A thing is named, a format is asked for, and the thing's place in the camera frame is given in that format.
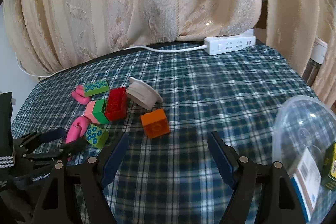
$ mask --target screw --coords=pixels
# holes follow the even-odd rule
[[[246,158],[245,156],[240,157],[239,160],[243,163],[247,163],[249,161],[249,159]]]
[[[281,168],[282,167],[282,164],[281,164],[281,162],[278,162],[278,161],[276,161],[275,163],[274,163],[274,166],[276,167],[276,168]]]
[[[56,169],[61,169],[62,167],[63,167],[63,164],[61,164],[60,162],[55,165]]]
[[[87,162],[90,163],[90,164],[94,164],[96,161],[97,161],[96,157],[90,157],[90,158],[87,159]]]

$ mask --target white power strip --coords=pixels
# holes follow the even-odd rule
[[[230,37],[206,37],[204,51],[209,55],[234,52],[255,45],[256,37],[249,34],[233,35]]]

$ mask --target toy block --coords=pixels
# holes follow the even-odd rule
[[[88,143],[92,144],[98,149],[102,149],[106,143],[106,140],[109,138],[109,134],[102,128],[90,123],[85,132],[85,138]]]
[[[148,138],[169,133],[169,124],[162,108],[140,116],[143,129]]]
[[[125,87],[110,90],[105,110],[105,116],[110,122],[126,118],[127,96],[125,92]]]
[[[89,97],[99,93],[109,91],[110,87],[106,80],[99,80],[90,84],[83,85],[84,97]]]
[[[92,111],[93,116],[98,120],[99,124],[109,123],[109,120],[105,117],[105,108],[106,108],[106,100],[99,99],[94,101],[94,108]]]
[[[93,108],[95,107],[95,102],[92,101],[87,104],[84,112],[84,116],[89,119],[91,123],[99,124],[99,121],[96,119],[96,117],[92,114]]]

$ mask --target white wall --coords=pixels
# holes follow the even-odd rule
[[[29,75],[22,72],[16,63],[15,53],[9,45],[3,8],[0,6],[0,92],[13,92],[15,105],[13,105],[12,121],[16,117],[26,98],[37,85]]]

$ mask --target white power cord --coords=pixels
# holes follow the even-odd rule
[[[149,51],[152,51],[152,52],[160,52],[160,53],[174,53],[174,52],[190,52],[190,51],[203,50],[203,49],[207,48],[207,46],[206,46],[206,45],[201,45],[201,46],[198,46],[198,47],[193,47],[193,48],[183,48],[183,49],[180,49],[180,50],[157,50],[157,49],[150,48],[150,47],[146,47],[146,46],[134,46],[134,47],[125,48],[124,50],[130,50],[130,49],[133,49],[133,48],[143,48],[143,49],[145,49],[145,50],[149,50]],[[61,71],[66,70],[66,69],[60,70],[60,71],[55,72],[55,73],[53,73],[52,75],[49,75],[49,76],[32,75],[32,74],[28,73],[28,72],[22,67],[21,61],[19,61],[19,60],[17,59],[17,55],[16,55],[16,53],[15,53],[15,57],[16,57],[17,65],[19,66],[20,70],[22,70],[25,74],[30,75],[30,76],[40,77],[40,78],[49,78],[49,77],[52,77],[52,76],[54,76],[55,74],[57,74],[57,73],[59,73],[59,72],[61,72]]]

